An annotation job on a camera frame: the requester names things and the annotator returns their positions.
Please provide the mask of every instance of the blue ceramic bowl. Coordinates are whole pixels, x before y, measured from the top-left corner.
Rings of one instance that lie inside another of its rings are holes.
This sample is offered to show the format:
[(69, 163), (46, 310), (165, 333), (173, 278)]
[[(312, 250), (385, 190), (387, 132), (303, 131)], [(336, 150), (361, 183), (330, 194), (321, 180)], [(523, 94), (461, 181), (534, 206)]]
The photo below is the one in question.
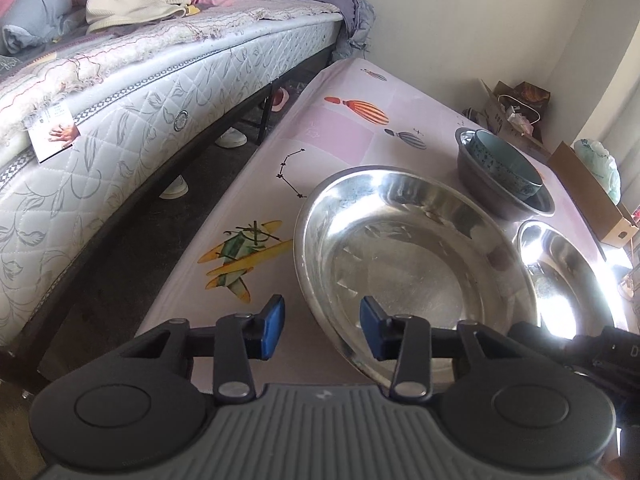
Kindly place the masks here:
[(468, 148), (478, 164), (520, 200), (535, 195), (542, 187), (542, 178), (536, 168), (506, 140), (486, 130), (478, 130)]

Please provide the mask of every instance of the hot air balloon print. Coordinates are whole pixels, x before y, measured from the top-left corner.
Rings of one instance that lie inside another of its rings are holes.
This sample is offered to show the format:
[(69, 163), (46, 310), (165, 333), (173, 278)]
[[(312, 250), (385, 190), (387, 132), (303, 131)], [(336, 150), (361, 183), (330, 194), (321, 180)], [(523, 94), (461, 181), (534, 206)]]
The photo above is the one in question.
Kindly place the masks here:
[(363, 72), (366, 72), (371, 77), (375, 77), (376, 79), (380, 79), (380, 81), (386, 81), (386, 77), (384, 77), (382, 74), (378, 74), (376, 72), (372, 72), (371, 70), (367, 70), (366, 68), (361, 68), (360, 70), (362, 70)]
[(392, 137), (397, 137), (398, 139), (404, 140), (404, 142), (406, 142), (409, 146), (412, 146), (413, 148), (418, 148), (419, 150), (427, 149), (427, 145), (424, 143), (424, 141), (421, 140), (418, 136), (410, 132), (394, 132), (393, 130), (389, 130), (388, 128), (385, 128), (385, 133)]
[(376, 105), (367, 103), (366, 101), (359, 101), (357, 99), (341, 101), (339, 98), (332, 96), (325, 97), (324, 100), (335, 105), (342, 103), (349, 110), (356, 112), (360, 117), (366, 119), (370, 123), (381, 125), (389, 124), (389, 118), (386, 114)]

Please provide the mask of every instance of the shoe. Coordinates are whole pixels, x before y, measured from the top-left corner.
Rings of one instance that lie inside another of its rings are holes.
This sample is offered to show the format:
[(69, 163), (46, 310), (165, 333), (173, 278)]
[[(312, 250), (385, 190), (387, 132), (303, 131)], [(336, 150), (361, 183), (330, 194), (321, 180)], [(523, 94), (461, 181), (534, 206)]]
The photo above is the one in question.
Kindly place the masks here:
[(246, 144), (246, 135), (235, 128), (229, 128), (216, 139), (216, 145), (220, 148), (238, 148)]
[(167, 189), (165, 189), (160, 198), (164, 200), (173, 200), (174, 198), (180, 198), (187, 194), (189, 190), (189, 186), (187, 186), (187, 182), (182, 178), (181, 175), (178, 175)]
[(287, 92), (284, 88), (278, 88), (275, 95), (273, 96), (273, 105), (271, 105), (271, 111), (279, 112), (284, 108), (284, 105), (287, 104), (288, 100), (289, 92)]

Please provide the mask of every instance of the hand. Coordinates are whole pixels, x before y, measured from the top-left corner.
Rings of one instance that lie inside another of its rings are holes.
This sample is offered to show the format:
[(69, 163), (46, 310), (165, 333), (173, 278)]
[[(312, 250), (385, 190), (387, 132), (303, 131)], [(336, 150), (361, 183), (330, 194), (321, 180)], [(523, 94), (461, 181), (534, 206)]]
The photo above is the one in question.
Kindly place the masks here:
[(64, 150), (65, 148), (71, 146), (74, 140), (76, 140), (76, 138), (80, 136), (80, 132), (78, 131), (76, 125), (73, 124), (72, 126), (65, 126), (64, 128), (62, 126), (52, 128), (49, 135), (49, 142), (58, 142), (60, 140), (63, 141), (64, 145), (62, 146), (62, 149)]

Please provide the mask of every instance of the quilted mattress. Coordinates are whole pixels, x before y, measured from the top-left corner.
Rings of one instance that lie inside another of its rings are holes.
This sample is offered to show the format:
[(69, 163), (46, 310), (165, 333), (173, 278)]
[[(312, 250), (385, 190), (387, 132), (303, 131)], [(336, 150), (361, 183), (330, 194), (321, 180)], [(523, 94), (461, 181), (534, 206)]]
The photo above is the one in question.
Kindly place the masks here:
[(179, 44), (66, 102), (81, 137), (0, 170), (0, 346), (9, 344), (105, 220), (226, 111), (335, 43), (341, 15), (254, 23)]

